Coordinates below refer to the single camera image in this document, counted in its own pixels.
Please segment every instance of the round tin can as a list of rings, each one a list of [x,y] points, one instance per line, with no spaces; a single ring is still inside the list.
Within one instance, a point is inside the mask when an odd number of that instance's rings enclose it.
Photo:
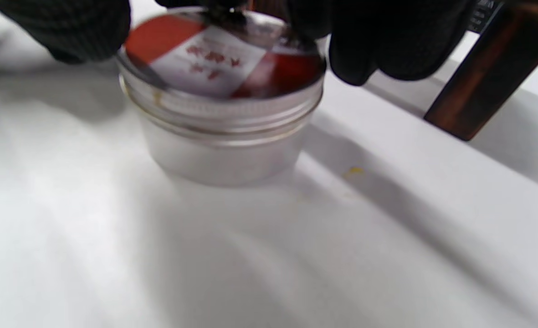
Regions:
[[[117,56],[152,157],[207,185],[244,185],[296,162],[323,93],[312,40],[256,12],[170,10]]]

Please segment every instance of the yellow speck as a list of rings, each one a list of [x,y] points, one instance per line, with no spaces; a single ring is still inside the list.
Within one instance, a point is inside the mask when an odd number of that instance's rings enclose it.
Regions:
[[[154,103],[156,106],[161,107],[161,91],[154,90]]]
[[[358,166],[353,166],[350,168],[350,170],[348,170],[345,174],[343,174],[342,177],[348,180],[354,174],[364,174],[364,169],[359,168]]]

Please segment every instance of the white table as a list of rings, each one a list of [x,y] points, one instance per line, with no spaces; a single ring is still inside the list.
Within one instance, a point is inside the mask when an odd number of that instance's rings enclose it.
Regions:
[[[0,328],[538,326],[538,184],[328,74],[295,168],[165,174],[115,76],[0,78]]]

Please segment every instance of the wooden object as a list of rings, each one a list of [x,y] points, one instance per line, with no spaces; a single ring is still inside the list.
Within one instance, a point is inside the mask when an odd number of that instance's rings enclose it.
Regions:
[[[538,65],[538,0],[505,4],[425,120],[468,141]]]

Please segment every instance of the black knitted glove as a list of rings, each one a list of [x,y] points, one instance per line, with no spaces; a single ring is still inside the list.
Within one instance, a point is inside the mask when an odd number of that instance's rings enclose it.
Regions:
[[[157,2],[166,7],[197,4]],[[125,42],[131,23],[128,0],[0,0],[0,11],[67,64],[110,58]]]
[[[437,71],[463,37],[476,0],[288,0],[294,28],[332,33],[334,73],[364,84],[381,69],[417,80]]]

